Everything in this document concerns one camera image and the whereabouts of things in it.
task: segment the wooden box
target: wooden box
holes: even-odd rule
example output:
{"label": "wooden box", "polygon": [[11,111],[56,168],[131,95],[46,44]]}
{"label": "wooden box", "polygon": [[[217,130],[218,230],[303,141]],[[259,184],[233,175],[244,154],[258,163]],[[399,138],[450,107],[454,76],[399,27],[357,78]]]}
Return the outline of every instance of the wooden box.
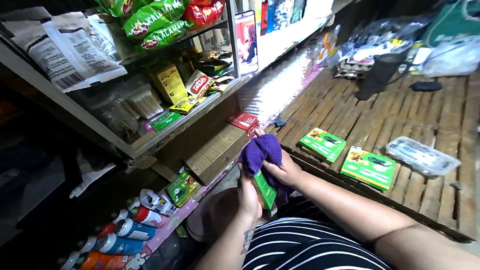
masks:
{"label": "wooden box", "polygon": [[210,184],[241,152],[248,142],[244,130],[224,122],[221,131],[185,160],[196,179]]}

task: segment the red snack bag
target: red snack bag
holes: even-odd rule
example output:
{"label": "red snack bag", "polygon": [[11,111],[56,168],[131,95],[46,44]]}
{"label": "red snack bag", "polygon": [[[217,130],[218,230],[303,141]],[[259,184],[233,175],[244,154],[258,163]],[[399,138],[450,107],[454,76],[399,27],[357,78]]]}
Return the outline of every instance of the red snack bag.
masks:
{"label": "red snack bag", "polygon": [[209,7],[212,5],[213,0],[190,0],[190,5]]}
{"label": "red snack bag", "polygon": [[212,6],[208,7],[199,7],[197,5],[189,4],[185,8],[183,18],[195,24],[195,26],[191,28],[192,30],[202,26],[212,25],[218,21],[220,15],[222,15],[224,7],[225,0],[216,0]]}

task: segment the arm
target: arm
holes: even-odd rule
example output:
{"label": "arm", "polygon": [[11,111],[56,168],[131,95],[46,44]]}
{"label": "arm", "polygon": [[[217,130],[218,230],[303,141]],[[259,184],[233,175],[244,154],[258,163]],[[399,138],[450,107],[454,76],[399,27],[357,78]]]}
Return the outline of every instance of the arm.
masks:
{"label": "arm", "polygon": [[280,167],[265,161],[263,166],[352,236],[373,243],[377,255],[398,269],[474,269],[480,265],[480,258],[410,217],[304,172],[285,151]]}
{"label": "arm", "polygon": [[262,207],[251,179],[240,166],[239,210],[225,231],[196,266],[196,270],[241,269]]}

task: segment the green snack bag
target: green snack bag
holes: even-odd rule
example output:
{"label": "green snack bag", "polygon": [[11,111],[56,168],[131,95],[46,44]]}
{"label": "green snack bag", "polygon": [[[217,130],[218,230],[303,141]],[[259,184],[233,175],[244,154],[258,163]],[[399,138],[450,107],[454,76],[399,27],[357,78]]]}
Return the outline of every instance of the green snack bag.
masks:
{"label": "green snack bag", "polygon": [[150,126],[153,128],[153,130],[155,130],[155,132],[160,132],[162,129],[173,124],[175,120],[177,120],[180,117],[181,117],[181,114],[173,111],[168,111],[160,115],[157,119],[153,120],[150,123]]}
{"label": "green snack bag", "polygon": [[130,12],[134,1],[138,0],[95,0],[113,17],[122,17]]}
{"label": "green snack bag", "polygon": [[166,46],[177,39],[180,35],[185,33],[193,24],[184,20],[174,22],[171,25],[158,29],[145,37],[140,46],[137,46],[138,50],[152,50]]}
{"label": "green snack bag", "polygon": [[141,7],[144,7],[154,0],[134,0],[132,4],[132,13],[135,14]]}
{"label": "green snack bag", "polygon": [[392,185],[394,170],[394,160],[352,146],[340,173],[387,191]]}
{"label": "green snack bag", "polygon": [[181,0],[157,0],[140,8],[123,26],[130,39],[143,39],[179,20],[185,11]]}
{"label": "green snack bag", "polygon": [[335,162],[336,158],[345,147],[345,141],[318,127],[308,132],[299,141],[302,151],[326,160],[329,163]]}
{"label": "green snack bag", "polygon": [[272,210],[276,198],[276,189],[267,182],[262,170],[259,170],[257,174],[253,176],[253,179],[255,181],[252,182],[252,184],[257,191],[260,205],[263,209]]}

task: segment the hand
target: hand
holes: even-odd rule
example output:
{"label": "hand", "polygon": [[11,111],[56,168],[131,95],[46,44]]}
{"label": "hand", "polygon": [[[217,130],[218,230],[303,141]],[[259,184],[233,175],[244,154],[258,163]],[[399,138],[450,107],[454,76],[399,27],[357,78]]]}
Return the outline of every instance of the hand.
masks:
{"label": "hand", "polygon": [[242,165],[239,163],[240,181],[238,185],[239,210],[238,214],[256,222],[262,217],[262,206],[258,201],[257,191],[252,184],[253,178],[247,177],[243,171]]}
{"label": "hand", "polygon": [[[260,137],[265,132],[263,130],[255,129],[255,134]],[[293,186],[296,182],[302,179],[303,170],[293,162],[290,155],[282,150],[282,164],[280,167],[267,161],[262,162],[265,169],[277,178],[282,184]]]}

